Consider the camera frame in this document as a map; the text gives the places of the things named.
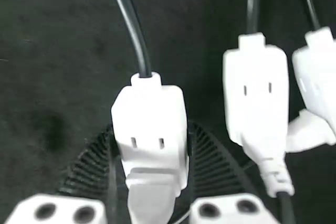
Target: electrical outlet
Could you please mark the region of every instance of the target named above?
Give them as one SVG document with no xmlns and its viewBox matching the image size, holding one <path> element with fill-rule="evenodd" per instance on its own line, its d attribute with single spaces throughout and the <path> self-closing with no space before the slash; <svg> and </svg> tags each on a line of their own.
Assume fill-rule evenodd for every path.
<svg viewBox="0 0 336 224">
<path fill-rule="evenodd" d="M 234 194 L 196 199 L 191 205 L 190 224 L 279 224 L 252 194 Z"/>
<path fill-rule="evenodd" d="M 115 100 L 112 122 L 126 178 L 135 169 L 177 178 L 179 196 L 187 186 L 187 117 L 182 90 L 161 84 L 161 77 L 131 78 Z"/>
<path fill-rule="evenodd" d="M 280 139 L 284 147 L 289 83 L 287 57 L 281 49 L 265 45 L 263 34 L 241 35 L 239 48 L 224 53 L 223 87 L 232 141 L 242 145 L 242 134 L 253 134 Z"/>
<path fill-rule="evenodd" d="M 336 44 L 329 27 L 306 34 L 307 46 L 293 53 L 297 83 L 311 113 L 336 133 Z"/>
<path fill-rule="evenodd" d="M 21 201 L 5 224 L 107 224 L 105 206 L 92 199 L 37 194 Z"/>
</svg>

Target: power cord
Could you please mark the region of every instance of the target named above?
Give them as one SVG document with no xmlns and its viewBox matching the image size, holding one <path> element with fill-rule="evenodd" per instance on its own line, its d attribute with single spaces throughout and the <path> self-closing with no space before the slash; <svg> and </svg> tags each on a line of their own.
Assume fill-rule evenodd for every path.
<svg viewBox="0 0 336 224">
<path fill-rule="evenodd" d="M 279 199 L 280 207 L 281 207 L 281 213 L 280 213 L 281 223 L 282 224 L 296 224 L 290 195 L 285 191 L 281 191 L 277 193 L 277 197 Z"/>
<path fill-rule="evenodd" d="M 319 19 L 317 17 L 313 1 L 312 0 L 306 0 L 306 2 L 307 2 L 307 8 L 308 8 L 308 12 L 309 12 L 309 16 L 310 16 L 312 26 L 313 26 L 314 30 L 318 30 L 318 29 L 321 28 L 321 25 L 320 25 Z"/>
<path fill-rule="evenodd" d="M 260 0 L 247 0 L 247 34 L 255 34 L 258 32 Z"/>
<path fill-rule="evenodd" d="M 189 217 L 189 215 L 190 215 L 190 209 L 180 219 L 178 219 L 173 224 L 181 224 L 186 218 Z"/>
<path fill-rule="evenodd" d="M 152 77 L 147 46 L 131 0 L 117 0 L 138 59 L 140 78 Z"/>
</svg>

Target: black cord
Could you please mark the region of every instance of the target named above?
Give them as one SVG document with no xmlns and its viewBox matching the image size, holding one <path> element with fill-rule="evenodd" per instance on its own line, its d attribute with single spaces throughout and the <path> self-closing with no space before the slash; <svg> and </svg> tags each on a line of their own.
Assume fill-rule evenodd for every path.
<svg viewBox="0 0 336 224">
<path fill-rule="evenodd" d="M 306 2 L 307 2 L 307 8 L 308 8 L 308 12 L 309 12 L 309 16 L 310 16 L 312 26 L 313 26 L 314 30 L 318 30 L 318 29 L 321 28 L 321 25 L 320 25 L 319 19 L 317 18 L 313 1 L 312 0 L 306 0 Z"/>
<path fill-rule="evenodd" d="M 152 77 L 147 46 L 131 0 L 117 0 L 138 58 L 140 78 Z"/>
<path fill-rule="evenodd" d="M 247 34 L 255 34 L 258 32 L 260 0 L 247 0 Z"/>
<path fill-rule="evenodd" d="M 281 223 L 282 224 L 295 224 L 295 215 L 293 211 L 292 202 L 290 200 L 290 195 L 281 191 L 277 193 L 277 197 L 280 201 L 281 207 Z"/>
</svg>

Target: outlet slot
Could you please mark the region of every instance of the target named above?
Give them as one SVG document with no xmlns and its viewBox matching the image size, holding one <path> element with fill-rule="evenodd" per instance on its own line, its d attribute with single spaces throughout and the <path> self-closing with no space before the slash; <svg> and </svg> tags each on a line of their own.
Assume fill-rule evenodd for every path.
<svg viewBox="0 0 336 224">
<path fill-rule="evenodd" d="M 304 91 L 304 93 L 306 93 L 307 89 L 306 89 L 306 86 L 304 85 L 304 82 L 303 80 L 300 78 L 300 85 L 302 87 L 302 90 Z"/>
<path fill-rule="evenodd" d="M 160 149 L 164 149 L 164 139 L 163 138 L 159 138 L 159 145 L 160 145 Z"/>
<path fill-rule="evenodd" d="M 131 137 L 131 142 L 132 142 L 132 147 L 133 147 L 134 149 L 138 148 L 138 145 L 136 144 L 136 139 L 135 139 L 135 137 Z"/>
</svg>

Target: outlet hole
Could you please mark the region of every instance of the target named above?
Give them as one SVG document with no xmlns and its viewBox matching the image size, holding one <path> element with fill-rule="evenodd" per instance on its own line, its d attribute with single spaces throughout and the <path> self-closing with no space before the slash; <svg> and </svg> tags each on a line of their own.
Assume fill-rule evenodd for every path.
<svg viewBox="0 0 336 224">
<path fill-rule="evenodd" d="M 53 203 L 47 203 L 40 206 L 35 212 L 35 217 L 38 220 L 46 220 L 54 215 L 56 210 L 56 205 Z"/>
<path fill-rule="evenodd" d="M 245 214 L 252 214 L 258 211 L 258 207 L 250 200 L 240 200 L 237 203 L 237 208 L 239 212 Z"/>
<path fill-rule="evenodd" d="M 159 138 L 160 149 L 164 149 L 164 140 L 163 138 Z"/>
<path fill-rule="evenodd" d="M 131 137 L 131 141 L 132 141 L 132 146 L 134 149 L 138 148 L 137 144 L 136 144 L 136 139 L 135 137 Z"/>
<path fill-rule="evenodd" d="M 94 216 L 95 212 L 92 207 L 81 207 L 76 211 L 73 218 L 75 223 L 87 224 L 93 220 Z"/>
<path fill-rule="evenodd" d="M 315 83 L 312 83 L 311 85 L 313 86 L 314 94 L 319 95 L 319 90 L 320 90 L 319 86 Z"/>
<path fill-rule="evenodd" d="M 201 205 L 199 208 L 199 212 L 200 212 L 199 214 L 202 217 L 207 217 L 207 218 L 216 218 L 219 215 L 221 215 L 218 207 L 213 204 L 209 204 L 209 203 L 205 203 Z"/>
</svg>

